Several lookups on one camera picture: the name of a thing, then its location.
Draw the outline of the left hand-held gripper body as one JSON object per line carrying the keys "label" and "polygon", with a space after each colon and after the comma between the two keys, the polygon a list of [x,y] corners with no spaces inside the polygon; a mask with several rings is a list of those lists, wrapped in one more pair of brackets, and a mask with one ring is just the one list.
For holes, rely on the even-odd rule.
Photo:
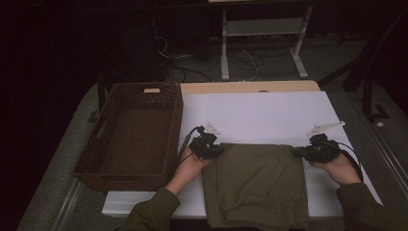
{"label": "left hand-held gripper body", "polygon": [[215,148],[217,135],[220,134],[218,129],[211,123],[208,123],[206,126],[197,126],[195,130],[199,136],[193,138],[190,143],[192,152],[198,159],[208,160],[216,158],[212,157],[212,153],[215,150],[220,150]]}

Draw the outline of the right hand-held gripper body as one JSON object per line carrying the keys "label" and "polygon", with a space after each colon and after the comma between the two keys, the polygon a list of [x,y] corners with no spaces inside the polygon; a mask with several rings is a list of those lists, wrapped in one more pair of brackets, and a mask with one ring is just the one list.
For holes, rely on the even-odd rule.
{"label": "right hand-held gripper body", "polygon": [[309,145],[304,147],[302,157],[306,161],[315,163],[328,163],[337,158],[341,152],[338,144],[329,140],[325,133],[335,128],[344,126],[344,122],[315,125],[306,136],[309,137]]}

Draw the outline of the olive green pants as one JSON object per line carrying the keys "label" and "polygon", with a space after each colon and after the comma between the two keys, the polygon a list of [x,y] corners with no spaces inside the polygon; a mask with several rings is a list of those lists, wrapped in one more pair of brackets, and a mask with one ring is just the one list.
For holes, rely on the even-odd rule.
{"label": "olive green pants", "polygon": [[309,226],[301,157],[288,145],[226,143],[202,172],[213,228],[290,231]]}

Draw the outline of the brown woven basket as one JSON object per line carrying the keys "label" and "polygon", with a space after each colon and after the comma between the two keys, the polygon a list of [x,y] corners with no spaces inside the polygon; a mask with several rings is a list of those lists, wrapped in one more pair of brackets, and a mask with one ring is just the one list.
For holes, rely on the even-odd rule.
{"label": "brown woven basket", "polygon": [[115,84],[72,175],[94,191],[158,190],[174,171],[182,115],[178,83]]}

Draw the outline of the person's right hand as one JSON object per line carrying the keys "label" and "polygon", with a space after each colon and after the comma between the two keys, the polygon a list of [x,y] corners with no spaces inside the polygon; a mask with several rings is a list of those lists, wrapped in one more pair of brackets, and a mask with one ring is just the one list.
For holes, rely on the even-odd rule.
{"label": "person's right hand", "polygon": [[351,162],[343,154],[327,163],[310,162],[312,167],[324,169],[330,178],[340,186],[361,183],[361,179]]}

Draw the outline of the person's left hand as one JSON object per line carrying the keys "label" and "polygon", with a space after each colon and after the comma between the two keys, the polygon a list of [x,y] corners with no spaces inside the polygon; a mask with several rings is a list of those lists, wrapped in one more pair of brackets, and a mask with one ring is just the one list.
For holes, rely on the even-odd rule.
{"label": "person's left hand", "polygon": [[166,185],[166,189],[178,196],[211,162],[211,160],[198,159],[193,153],[184,153],[182,161],[176,168],[172,179]]}

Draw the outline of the white board sheet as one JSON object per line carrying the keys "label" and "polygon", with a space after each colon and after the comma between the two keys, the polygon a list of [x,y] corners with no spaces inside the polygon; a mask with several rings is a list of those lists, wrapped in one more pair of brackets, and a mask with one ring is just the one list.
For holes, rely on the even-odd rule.
{"label": "white board sheet", "polygon": [[[220,132],[217,142],[272,143],[305,146],[316,127],[330,140],[352,146],[324,91],[198,93],[184,94],[180,145],[197,125],[210,123]],[[312,219],[341,218],[335,195],[338,185],[321,168],[304,163],[308,211]],[[154,192],[108,192],[102,214],[126,218],[135,204]],[[174,218],[206,218],[201,177],[189,183],[179,196]]]}

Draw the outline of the black metal stand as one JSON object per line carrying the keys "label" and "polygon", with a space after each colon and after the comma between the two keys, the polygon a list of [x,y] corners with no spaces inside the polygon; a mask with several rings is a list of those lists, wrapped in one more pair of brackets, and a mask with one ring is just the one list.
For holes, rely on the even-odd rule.
{"label": "black metal stand", "polygon": [[374,83],[383,87],[408,115],[408,6],[394,13],[354,60],[318,80],[318,85],[322,87],[346,72],[349,74],[343,89],[356,91],[363,85],[362,111],[369,121],[387,117],[380,106],[372,104]]}

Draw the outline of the metal rail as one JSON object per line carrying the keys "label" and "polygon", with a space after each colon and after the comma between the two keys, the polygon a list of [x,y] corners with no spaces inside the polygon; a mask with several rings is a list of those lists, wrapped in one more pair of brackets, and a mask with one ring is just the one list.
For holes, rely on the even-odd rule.
{"label": "metal rail", "polygon": [[385,138],[378,130],[378,127],[375,124],[369,124],[368,128],[371,135],[375,139],[375,143],[380,150],[382,158],[390,169],[403,194],[408,199],[408,172],[404,169],[400,161],[397,159],[394,151],[391,149]]}
{"label": "metal rail", "polygon": [[59,211],[57,218],[55,219],[52,231],[65,230],[65,227],[68,224],[71,214],[77,204],[82,188],[83,185],[77,179],[74,179],[64,199],[62,208]]}

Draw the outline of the black post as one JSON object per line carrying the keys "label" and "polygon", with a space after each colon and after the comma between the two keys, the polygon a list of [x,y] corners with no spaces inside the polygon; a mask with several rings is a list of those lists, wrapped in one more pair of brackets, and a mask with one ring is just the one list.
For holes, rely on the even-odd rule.
{"label": "black post", "polygon": [[104,84],[104,76],[100,74],[97,80],[97,91],[98,91],[98,106],[99,112],[102,111],[105,101],[106,101],[106,92],[105,92],[105,84]]}

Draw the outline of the white metal desk frame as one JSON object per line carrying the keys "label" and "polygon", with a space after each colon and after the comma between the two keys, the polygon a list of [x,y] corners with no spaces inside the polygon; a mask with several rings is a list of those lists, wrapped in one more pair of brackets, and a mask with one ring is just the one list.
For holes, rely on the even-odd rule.
{"label": "white metal desk frame", "polygon": [[298,76],[301,79],[307,79],[308,73],[301,61],[299,52],[306,35],[312,11],[313,7],[308,6],[305,10],[305,14],[301,17],[247,20],[230,20],[227,18],[227,11],[223,11],[220,55],[221,80],[228,81],[230,79],[227,58],[228,38],[282,35],[297,35],[296,44],[289,49],[289,52]]}

